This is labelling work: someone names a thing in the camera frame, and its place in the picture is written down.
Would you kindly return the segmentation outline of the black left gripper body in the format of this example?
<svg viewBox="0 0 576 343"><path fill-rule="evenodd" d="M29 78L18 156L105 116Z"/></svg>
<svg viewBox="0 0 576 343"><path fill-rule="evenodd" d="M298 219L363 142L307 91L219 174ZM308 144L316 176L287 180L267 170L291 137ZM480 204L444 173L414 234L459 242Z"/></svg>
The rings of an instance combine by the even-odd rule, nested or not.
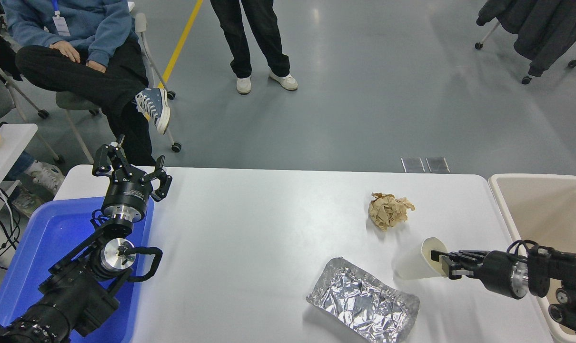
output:
<svg viewBox="0 0 576 343"><path fill-rule="evenodd" d="M111 181L102 204L102 212L111 213L116 206L128 206L138 213L145 213L152 190L150 182L141 184L139 180Z"/></svg>

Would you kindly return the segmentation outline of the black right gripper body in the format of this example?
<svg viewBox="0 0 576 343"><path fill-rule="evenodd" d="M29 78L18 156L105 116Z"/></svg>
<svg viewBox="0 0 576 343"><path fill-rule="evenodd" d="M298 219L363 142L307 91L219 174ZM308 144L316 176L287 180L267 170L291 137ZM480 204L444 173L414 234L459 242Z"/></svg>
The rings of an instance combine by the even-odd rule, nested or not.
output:
<svg viewBox="0 0 576 343"><path fill-rule="evenodd" d="M477 278L487 290L506 297L516 298L512 285L514 268L515 262L508 257L507 252L491 251L478 267Z"/></svg>

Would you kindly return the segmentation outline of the seated person's right hand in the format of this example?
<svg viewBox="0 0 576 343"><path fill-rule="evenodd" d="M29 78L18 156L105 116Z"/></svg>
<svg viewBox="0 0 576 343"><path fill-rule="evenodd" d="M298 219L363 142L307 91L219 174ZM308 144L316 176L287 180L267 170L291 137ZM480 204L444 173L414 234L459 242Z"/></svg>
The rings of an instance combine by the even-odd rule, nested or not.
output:
<svg viewBox="0 0 576 343"><path fill-rule="evenodd" d="M58 50L63 56L68 57L71 61L81 63L80 53L68 41L60 40L52 43L49 48Z"/></svg>

